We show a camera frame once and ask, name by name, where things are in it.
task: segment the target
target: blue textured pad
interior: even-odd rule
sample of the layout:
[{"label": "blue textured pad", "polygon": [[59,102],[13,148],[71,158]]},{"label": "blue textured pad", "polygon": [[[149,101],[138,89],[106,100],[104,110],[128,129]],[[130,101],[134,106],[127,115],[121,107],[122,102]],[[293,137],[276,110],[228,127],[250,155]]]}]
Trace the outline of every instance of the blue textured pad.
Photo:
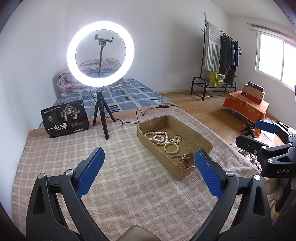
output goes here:
[{"label": "blue textured pad", "polygon": [[96,178],[99,170],[101,169],[105,160],[104,149],[100,148],[96,154],[89,161],[88,166],[84,169],[83,173],[78,179],[76,194],[78,198],[88,193],[94,179]]},{"label": "blue textured pad", "polygon": [[258,120],[255,122],[255,127],[259,130],[262,131],[267,131],[269,133],[277,133],[278,132],[278,128],[275,124],[273,123],[268,123],[262,120]]},{"label": "blue textured pad", "polygon": [[223,195],[221,180],[201,150],[195,152],[194,163],[200,171],[211,194],[218,197],[218,200],[220,200]]}]

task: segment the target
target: black metal clothes rack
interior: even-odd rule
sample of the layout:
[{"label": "black metal clothes rack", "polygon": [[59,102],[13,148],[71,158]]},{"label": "black metal clothes rack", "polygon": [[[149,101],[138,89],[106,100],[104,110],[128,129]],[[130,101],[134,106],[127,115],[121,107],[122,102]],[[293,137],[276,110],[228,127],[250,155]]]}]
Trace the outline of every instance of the black metal clothes rack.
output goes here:
[{"label": "black metal clothes rack", "polygon": [[[205,28],[206,28],[206,24],[207,24],[207,20],[206,20],[206,15],[205,15]],[[202,65],[201,65],[201,68],[200,68],[200,76],[196,76],[193,78],[192,80],[192,85],[191,85],[191,91],[190,91],[190,95],[192,94],[195,94],[197,95],[198,97],[202,98],[202,101],[204,101],[205,98],[207,97],[214,97],[214,96],[223,96],[225,95],[225,93],[230,93],[229,91],[227,91],[227,89],[234,89],[234,92],[236,91],[237,89],[237,84],[234,82],[234,86],[232,85],[228,85],[227,83],[224,83],[223,86],[207,86],[207,83],[205,81],[205,79],[202,78],[202,66],[203,66],[203,61],[204,61],[204,57],[205,57],[205,28],[204,30],[202,30],[204,32],[204,46],[203,46],[203,51],[202,51]],[[202,80],[203,82],[201,83],[196,83],[195,82],[195,79],[200,79]],[[198,85],[200,87],[203,87],[204,90],[202,92],[193,92],[193,87],[194,85]],[[214,90],[214,91],[207,91],[207,89],[224,89],[224,92],[223,94],[217,94],[217,95],[207,95],[206,96],[206,93],[210,93],[210,92],[221,92],[221,91],[218,91],[218,90]]]}]

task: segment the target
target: window frame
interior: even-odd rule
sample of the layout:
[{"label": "window frame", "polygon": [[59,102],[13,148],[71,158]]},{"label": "window frame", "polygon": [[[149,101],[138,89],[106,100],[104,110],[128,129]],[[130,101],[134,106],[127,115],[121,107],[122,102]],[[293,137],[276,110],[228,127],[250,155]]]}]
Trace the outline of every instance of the window frame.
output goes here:
[{"label": "window frame", "polygon": [[[281,41],[283,42],[283,61],[282,61],[282,67],[281,67],[281,79],[280,79],[280,80],[277,79],[277,78],[275,78],[275,77],[273,77],[273,76],[271,76],[271,75],[269,75],[269,74],[267,74],[267,73],[265,73],[265,72],[262,72],[262,71],[259,70],[260,48],[261,48],[261,34],[265,34],[265,35],[268,35],[268,36],[274,37],[274,38],[279,39],[279,40],[281,40]],[[291,43],[291,42],[285,40],[284,38],[280,38],[280,37],[278,37],[278,36],[275,36],[275,35],[272,35],[272,34],[269,34],[269,33],[266,33],[266,32],[257,31],[257,56],[256,56],[256,66],[255,66],[255,71],[258,72],[258,73],[260,73],[260,74],[263,74],[263,75],[265,75],[265,76],[267,76],[267,77],[269,77],[269,78],[272,78],[272,79],[274,79],[274,80],[276,80],[276,81],[282,83],[282,84],[285,85],[286,87],[290,88],[291,90],[295,91],[294,88],[290,87],[289,85],[287,85],[286,83],[284,83],[284,82],[282,81],[282,79],[283,79],[283,72],[284,72],[284,43],[289,44],[289,45],[291,45],[291,46],[293,46],[293,47],[296,48],[296,44]]]}]

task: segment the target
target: illuminated ring light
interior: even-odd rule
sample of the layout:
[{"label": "illuminated ring light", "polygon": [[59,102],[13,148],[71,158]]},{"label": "illuminated ring light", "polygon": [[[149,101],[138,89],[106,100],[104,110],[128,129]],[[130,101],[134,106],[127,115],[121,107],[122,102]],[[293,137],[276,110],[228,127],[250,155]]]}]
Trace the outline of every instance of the illuminated ring light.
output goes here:
[{"label": "illuminated ring light", "polygon": [[[97,30],[113,31],[114,33],[118,34],[122,38],[126,46],[126,56],[124,58],[124,62],[122,66],[114,74],[109,75],[107,77],[103,77],[103,78],[92,78],[92,77],[86,76],[84,73],[80,71],[76,63],[76,51],[81,40],[84,37],[86,37],[88,34]],[[130,34],[122,26],[120,26],[117,23],[100,21],[100,22],[91,23],[83,27],[81,30],[78,31],[77,34],[75,34],[75,36],[71,40],[70,45],[68,47],[67,62],[68,62],[68,66],[69,66],[69,70],[71,71],[71,74],[79,82],[92,87],[103,87],[103,86],[115,83],[127,73],[127,71],[129,70],[133,62],[134,55],[135,55],[135,46],[133,44],[133,39],[130,36]]]}]

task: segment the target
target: small table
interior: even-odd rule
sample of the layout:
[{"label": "small table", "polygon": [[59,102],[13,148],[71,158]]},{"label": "small table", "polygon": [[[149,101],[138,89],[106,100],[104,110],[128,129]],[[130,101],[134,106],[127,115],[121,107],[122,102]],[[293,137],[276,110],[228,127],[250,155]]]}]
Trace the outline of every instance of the small table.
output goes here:
[{"label": "small table", "polygon": [[[255,125],[257,120],[264,120],[268,112],[269,103],[262,101],[260,104],[242,95],[241,91],[229,93],[226,97],[222,109],[232,109],[247,119],[251,125]],[[259,137],[261,131],[254,130],[255,136]]]}]

